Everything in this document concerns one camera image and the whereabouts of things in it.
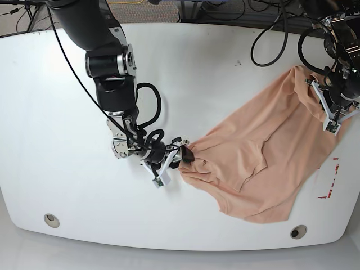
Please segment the pink fabric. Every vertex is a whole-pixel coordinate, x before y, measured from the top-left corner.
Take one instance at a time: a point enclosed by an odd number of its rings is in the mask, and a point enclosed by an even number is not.
[[[180,164],[183,179],[211,194],[225,214],[258,223],[287,220],[302,184],[349,124],[336,137],[322,130],[325,112],[305,84],[311,75],[318,77],[294,66],[191,144],[195,161]]]

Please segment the cloth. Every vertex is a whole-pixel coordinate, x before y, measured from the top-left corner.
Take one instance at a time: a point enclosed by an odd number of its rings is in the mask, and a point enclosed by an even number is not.
[[[211,194],[220,211],[257,223],[288,220],[302,184],[346,131],[323,131],[325,112],[305,79],[318,74],[294,66],[264,91],[189,146],[183,179]]]

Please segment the peach cloth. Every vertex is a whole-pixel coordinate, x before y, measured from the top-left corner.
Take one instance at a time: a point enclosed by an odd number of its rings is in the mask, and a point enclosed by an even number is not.
[[[195,161],[181,163],[185,182],[211,194],[220,211],[257,223],[288,220],[302,184],[341,140],[324,132],[325,112],[294,66],[190,145]]]

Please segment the round hole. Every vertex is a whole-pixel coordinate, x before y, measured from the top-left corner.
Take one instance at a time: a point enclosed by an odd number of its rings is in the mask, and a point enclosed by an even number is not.
[[[291,230],[290,236],[292,239],[301,239],[304,237],[307,231],[308,229],[305,225],[299,225]]]
[[[57,228],[60,226],[59,220],[56,218],[56,216],[52,214],[46,214],[44,216],[45,223],[48,224],[52,228]]]

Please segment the table surface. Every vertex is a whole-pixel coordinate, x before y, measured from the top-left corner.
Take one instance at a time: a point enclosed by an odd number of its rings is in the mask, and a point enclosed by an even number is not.
[[[301,64],[298,35],[273,66],[256,67],[250,47],[259,29],[219,25],[124,25],[133,44],[138,83],[156,85],[163,112],[151,129],[163,128],[165,142],[194,141],[259,93],[275,77]],[[63,47],[84,85],[95,86],[84,68],[84,51],[59,30]],[[255,50],[268,62],[282,44],[269,32]],[[307,59],[331,64],[323,41],[308,38]],[[347,226],[360,191],[357,155],[360,119],[321,169],[308,179],[290,219],[254,224],[218,211],[207,193],[182,181],[157,190],[151,176],[130,157],[118,160],[110,147],[106,119],[91,103],[67,66],[51,31],[0,40],[0,187],[11,220],[19,228],[111,245],[173,250],[251,250],[333,242]],[[156,100],[142,89],[139,123],[155,113]],[[331,198],[335,166],[339,172]],[[44,215],[58,217],[53,229]],[[305,237],[290,238],[304,224]]]

